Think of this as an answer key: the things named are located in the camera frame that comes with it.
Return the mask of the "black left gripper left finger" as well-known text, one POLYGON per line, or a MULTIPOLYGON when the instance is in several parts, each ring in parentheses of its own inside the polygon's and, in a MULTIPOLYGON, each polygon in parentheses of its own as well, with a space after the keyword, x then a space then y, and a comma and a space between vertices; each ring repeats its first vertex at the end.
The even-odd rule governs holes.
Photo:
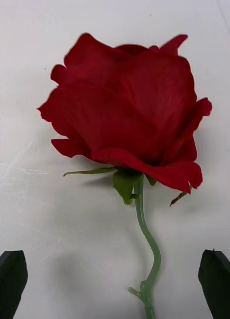
POLYGON ((24 252, 3 252, 0 256, 0 319, 14 317, 27 280, 24 252))

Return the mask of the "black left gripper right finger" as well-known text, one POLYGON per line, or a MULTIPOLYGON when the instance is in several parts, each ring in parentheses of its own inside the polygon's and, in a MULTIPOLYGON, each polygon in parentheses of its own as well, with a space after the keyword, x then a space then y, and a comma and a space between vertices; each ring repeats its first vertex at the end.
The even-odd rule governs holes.
POLYGON ((203 252, 198 279, 213 318, 230 319, 230 261, 223 252, 203 252))

